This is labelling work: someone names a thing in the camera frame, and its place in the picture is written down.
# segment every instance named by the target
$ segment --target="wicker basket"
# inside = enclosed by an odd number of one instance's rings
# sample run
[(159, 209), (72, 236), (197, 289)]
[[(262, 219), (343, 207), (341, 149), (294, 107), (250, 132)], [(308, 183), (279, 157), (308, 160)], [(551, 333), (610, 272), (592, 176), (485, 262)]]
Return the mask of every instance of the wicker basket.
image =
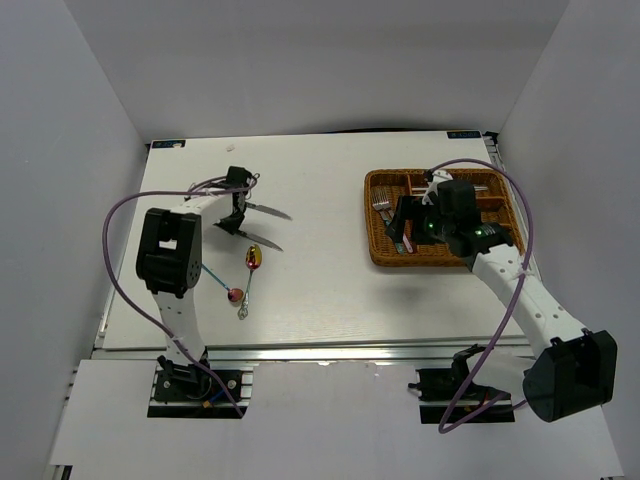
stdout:
[[(448, 172), (453, 178), (469, 180), (475, 185), (488, 187), (485, 191), (476, 192), (482, 221), (499, 223), (509, 232), (520, 253), (523, 253), (522, 236), (502, 176), (485, 168), (448, 169)], [(446, 245), (418, 246), (412, 243), (413, 253), (399, 254), (394, 243), (385, 235), (386, 227), (380, 214), (373, 208), (371, 189), (378, 186), (386, 189), (391, 205), (395, 208), (398, 197), (410, 195), (413, 187), (426, 187), (427, 183), (424, 170), (374, 170), (367, 174), (364, 181), (364, 211), (369, 236), (369, 254), (373, 263), (383, 267), (464, 266), (459, 258), (449, 252)], [(407, 222), (405, 227), (408, 238), (411, 238), (411, 223)]]

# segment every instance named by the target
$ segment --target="cable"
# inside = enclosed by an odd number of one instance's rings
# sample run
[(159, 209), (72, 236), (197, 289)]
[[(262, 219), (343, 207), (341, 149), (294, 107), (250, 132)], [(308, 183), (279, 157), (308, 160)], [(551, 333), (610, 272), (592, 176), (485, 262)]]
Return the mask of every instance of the cable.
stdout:
[(142, 309), (142, 307), (140, 307), (136, 302), (134, 302), (131, 299), (131, 297), (129, 297), (129, 295), (127, 295), (127, 293), (122, 289), (122, 287), (118, 283), (118, 279), (116, 278), (116, 274), (113, 271), (113, 265), (111, 265), (111, 256), (109, 255), (109, 242), (108, 242), (108, 239), (109, 239), (109, 224), (111, 223), (111, 218), (113, 217), (113, 215), (116, 213), (116, 211), (122, 205), (124, 205), (127, 202), (130, 202), (131, 200), (135, 200), (136, 198), (150, 197), (150, 196), (156, 196), (156, 195), (168, 195), (168, 196), (179, 196), (179, 197), (184, 197), (184, 196), (189, 196), (189, 195), (190, 196), (201, 196), (201, 197), (209, 196), (209, 195), (213, 195), (213, 196), (229, 195), (229, 194), (232, 194), (232, 193), (248, 192), (253, 187), (255, 187), (257, 183), (258, 183), (258, 180), (255, 177), (253, 177), (252, 182), (248, 187), (245, 187), (245, 188), (232, 188), (232, 189), (228, 189), (228, 190), (220, 190), (218, 192), (212, 192), (212, 191), (206, 191), (205, 192), (205, 191), (200, 191), (200, 190), (198, 190), (198, 191), (187, 191), (187, 192), (178, 192), (178, 191), (172, 191), (172, 190), (153, 190), (153, 191), (149, 191), (149, 192), (134, 193), (133, 195), (129, 195), (127, 197), (122, 198), (113, 207), (111, 207), (111, 210), (109, 210), (109, 212), (107, 213), (107, 216), (104, 219), (104, 224), (102, 225), (102, 256), (104, 258), (104, 264), (105, 264), (105, 267), (107, 269), (107, 275), (109, 276), (109, 280), (111, 280), (111, 283), (113, 284), (113, 288), (115, 288), (116, 292), (118, 292), (118, 294), (122, 297), (122, 299), (131, 308), (133, 308), (136, 312), (138, 312), (140, 315), (142, 315), (144, 318), (146, 318), (151, 323), (153, 323), (156, 327), (158, 327), (160, 330), (162, 330), (164, 332), (164, 334), (171, 339), (171, 341), (175, 344), (175, 346), (178, 348), (178, 350), (180, 350), (180, 352), (185, 356), (185, 358), (187, 360), (189, 360), (197, 368), (199, 368), (204, 373), (206, 373), (211, 378), (213, 378), (218, 383), (218, 385), (220, 385), (220, 388), (222, 388), (222, 390), (224, 391), (225, 395), (229, 399), (229, 402), (231, 402), (231, 404), (233, 405), (233, 408), (235, 408), (236, 412), (238, 412), (238, 415), (240, 416), (240, 418), (243, 417), (242, 410), (240, 410), (240, 407), (238, 407), (238, 404), (233, 399), (233, 396), (231, 395), (231, 392), (229, 392), (229, 390), (227, 389), (226, 385), (224, 384), (222, 379), (216, 374), (216, 372), (214, 372), (213, 370), (211, 370), (210, 368), (208, 368), (207, 366), (201, 364), (198, 360), (196, 360), (191, 355), (191, 353), (189, 353), (189, 351), (184, 347), (184, 345), (182, 345), (182, 342), (180, 342), (180, 340), (178, 338), (176, 338), (175, 334), (173, 333), (173, 331), (169, 327), (164, 325), (161, 321), (156, 320), (149, 313), (145, 312)]
[(491, 340), (489, 340), (489, 343), (487, 344), (486, 349), (480, 355), (480, 359), (478, 360), (476, 365), (473, 367), (473, 369), (471, 369), (471, 371), (469, 372), (469, 375), (467, 375), (467, 378), (464, 379), (464, 381), (458, 388), (458, 391), (451, 399), (451, 402), (447, 406), (447, 409), (445, 410), (444, 414), (442, 415), (442, 419), (440, 420), (440, 424), (438, 425), (438, 432), (440, 432), (441, 434), (449, 433), (452, 430), (455, 430), (463, 423), (466, 423), (472, 418), (477, 417), (482, 412), (491, 408), (496, 402), (499, 402), (500, 400), (505, 398), (506, 394), (501, 393), (495, 396), (489, 402), (485, 403), (483, 406), (471, 412), (470, 414), (462, 417), (461, 419), (447, 426), (447, 420), (449, 420), (449, 417), (451, 416), (451, 413), (453, 413), (453, 410), (458, 404), (458, 401), (462, 398), (462, 395), (464, 395), (464, 392), (467, 391), (467, 388), (469, 388), (469, 385), (471, 385), (471, 382), (473, 381), (474, 377), (480, 371), (480, 368), (482, 368), (482, 365), (484, 365), (484, 363), (486, 362), (487, 358), (489, 357), (489, 354), (491, 354), (491, 351), (495, 348), (496, 344), (498, 343), (498, 340), (502, 336), (502, 332), (504, 332), (504, 329), (509, 323), (509, 319), (511, 318), (511, 315), (513, 314), (513, 311), (516, 308), (516, 304), (518, 303), (518, 299), (520, 298), (520, 292), (522, 292), (522, 287), (524, 286), (524, 280), (526, 278), (526, 273), (524, 272), (526, 272), (526, 270), (529, 268), (531, 255), (533, 254), (533, 216), (531, 214), (531, 207), (529, 206), (529, 202), (527, 201), (527, 198), (525, 197), (524, 192), (522, 191), (518, 183), (515, 181), (515, 179), (511, 175), (509, 175), (507, 172), (499, 169), (495, 165), (492, 165), (489, 162), (485, 162), (475, 158), (457, 158), (455, 160), (448, 160), (429, 170), (436, 171), (448, 165), (453, 165), (455, 163), (475, 163), (478, 165), (482, 165), (482, 166), (491, 168), (492, 170), (495, 170), (496, 172), (504, 176), (507, 180), (509, 180), (509, 183), (511, 183), (511, 185), (513, 186), (513, 189), (518, 193), (520, 200), (522, 200), (522, 205), (524, 207), (524, 210), (527, 216), (527, 229), (529, 231), (529, 238), (527, 239), (527, 248), (524, 253), (524, 258), (522, 259), (523, 273), (521, 273), (518, 277), (518, 283), (516, 284), (516, 288), (513, 291), (513, 295), (511, 297), (511, 300), (509, 301), (509, 305), (507, 305), (507, 310), (505, 311), (504, 317), (502, 317), (502, 321), (498, 325), (498, 328), (496, 329), (496, 332), (493, 334), (493, 337), (491, 337)]

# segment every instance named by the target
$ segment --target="black plastic part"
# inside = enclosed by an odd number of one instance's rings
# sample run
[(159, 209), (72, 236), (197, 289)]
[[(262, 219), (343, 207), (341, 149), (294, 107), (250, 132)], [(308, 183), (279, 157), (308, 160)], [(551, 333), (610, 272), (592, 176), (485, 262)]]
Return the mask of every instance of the black plastic part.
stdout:
[[(247, 407), (240, 407), (240, 411), (244, 415)], [(147, 418), (198, 418), (198, 419), (231, 419), (240, 420), (238, 412), (235, 408), (204, 408), (201, 406), (149, 406), (147, 409)]]
[[(448, 368), (423, 368), (418, 370), (420, 381), (417, 384), (410, 383), (409, 388), (420, 390), (420, 400), (423, 402), (448, 402), (455, 395), (458, 387), (460, 386), (461, 379), (457, 374), (452, 372)], [(488, 402), (501, 394), (500, 390), (495, 388), (485, 387), (480, 385), (471, 384), (467, 391), (462, 396), (461, 400), (471, 401), (476, 405), (481, 405)], [(511, 396), (507, 395), (506, 400), (510, 400)], [(448, 423), (453, 423), (460, 418), (468, 415), (471, 409), (475, 407), (459, 406), (453, 410)], [(446, 407), (442, 405), (420, 405), (420, 422), (422, 424), (439, 424), (444, 415)], [(515, 417), (511, 405), (494, 405), (488, 408), (486, 411), (472, 419), (469, 423), (507, 423), (515, 422)]]
[[(231, 396), (237, 402), (240, 400), (240, 391), (242, 388), (242, 371), (241, 370), (215, 370), (215, 373), (226, 385), (229, 380), (234, 380), (236, 386), (230, 388)], [(211, 377), (203, 374), (204, 388), (198, 388), (197, 390), (189, 390), (186, 388), (186, 384), (176, 381), (175, 377), (172, 377), (166, 370), (158, 372), (158, 378), (156, 381), (156, 389), (153, 394), (153, 399), (157, 402), (191, 402), (198, 400), (204, 402), (211, 398), (215, 394), (219, 393), (221, 388), (218, 383)]]
[[(412, 390), (420, 390), (420, 400), (423, 402), (444, 402), (453, 398), (458, 391), (463, 377), (460, 379), (449, 368), (422, 368), (417, 371), (420, 377), (419, 383), (410, 383), (409, 388)], [(501, 392), (492, 387), (485, 387), (472, 383), (467, 391), (462, 395), (462, 400), (482, 401), (484, 396), (489, 393), (489, 400), (496, 397)], [(507, 394), (505, 399), (510, 399), (511, 395)]]
[[(420, 405), (420, 423), (422, 425), (438, 425), (446, 409), (447, 407), (442, 406)], [(455, 423), (469, 413), (470, 410), (466, 407), (456, 407), (451, 412), (447, 423)], [(515, 421), (515, 415), (510, 407), (494, 405), (465, 423), (513, 423)]]
[(613, 396), (618, 347), (607, 331), (563, 342), (552, 340), (525, 374), (524, 395), (531, 409), (553, 422), (607, 403)]
[[(175, 241), (175, 249), (160, 242)], [(202, 226), (199, 215), (177, 214), (151, 208), (140, 236), (136, 274), (154, 294), (173, 293), (182, 298), (193, 288), (202, 270)]]

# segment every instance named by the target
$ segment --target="label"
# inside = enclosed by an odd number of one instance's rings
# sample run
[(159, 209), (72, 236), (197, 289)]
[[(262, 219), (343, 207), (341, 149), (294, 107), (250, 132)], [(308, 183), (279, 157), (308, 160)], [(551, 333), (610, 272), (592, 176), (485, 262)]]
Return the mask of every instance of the label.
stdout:
[(482, 135), (477, 130), (461, 130), (459, 132), (447, 132), (447, 137), (454, 139), (482, 138)]
[(182, 148), (186, 143), (186, 140), (156, 140), (151, 148)]

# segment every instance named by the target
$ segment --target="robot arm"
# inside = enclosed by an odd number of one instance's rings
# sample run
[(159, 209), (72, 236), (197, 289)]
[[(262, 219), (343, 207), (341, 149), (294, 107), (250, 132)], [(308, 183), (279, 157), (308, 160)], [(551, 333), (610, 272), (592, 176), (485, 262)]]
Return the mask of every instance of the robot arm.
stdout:
[[(247, 188), (254, 177), (240, 167), (230, 167), (218, 188)], [(211, 379), (185, 358), (174, 339), (199, 363), (208, 367), (207, 349), (200, 336), (193, 289), (202, 271), (202, 230), (224, 224), (233, 233), (244, 219), (244, 193), (199, 195), (171, 210), (147, 211), (136, 259), (136, 274), (144, 280), (158, 305), (162, 323), (175, 335), (168, 338), (158, 363), (172, 388), (190, 398), (208, 391)]]
[[(412, 220), (414, 242), (447, 244), (506, 306), (522, 273), (511, 237), (500, 225), (482, 222), (469, 182), (445, 171), (426, 175), (430, 185), (424, 198), (401, 197), (387, 235), (401, 241), (405, 221)], [(532, 275), (526, 276), (512, 316), (536, 360), (492, 352), (474, 382), (523, 395), (548, 422), (611, 400), (617, 347), (609, 333), (587, 330)], [(474, 346), (457, 354), (453, 371), (468, 374), (483, 350)]]

